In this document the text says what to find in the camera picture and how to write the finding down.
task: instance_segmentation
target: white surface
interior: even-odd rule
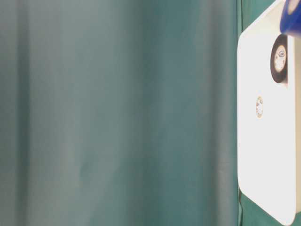
[[[295,90],[301,87],[295,83],[294,38],[288,37],[288,82],[274,82],[270,72],[284,3],[275,1],[238,42],[238,183],[247,197],[281,224],[290,225],[300,209],[296,205],[300,189],[296,111],[300,107],[295,105]],[[261,117],[256,114],[259,97]]]

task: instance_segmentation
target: green curtain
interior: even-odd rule
[[[274,0],[238,0],[238,36],[247,28]],[[240,196],[240,225],[242,226],[281,226],[275,219],[263,211],[245,195]],[[292,226],[301,224],[301,213],[296,215]]]
[[[236,226],[237,5],[0,1],[0,225]]]

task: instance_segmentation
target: white device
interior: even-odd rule
[[[283,225],[301,211],[301,40],[276,0],[238,41],[238,184]]]

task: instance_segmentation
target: blue object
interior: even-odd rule
[[[287,0],[280,22],[280,31],[292,36],[301,36],[301,1]]]

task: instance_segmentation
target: teal fabric backdrop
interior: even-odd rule
[[[238,35],[247,28],[274,0],[239,0]],[[240,196],[240,225],[242,226],[281,226],[245,195]],[[301,225],[301,213],[296,215],[292,226]]]
[[[237,5],[0,1],[0,225],[236,226]]]

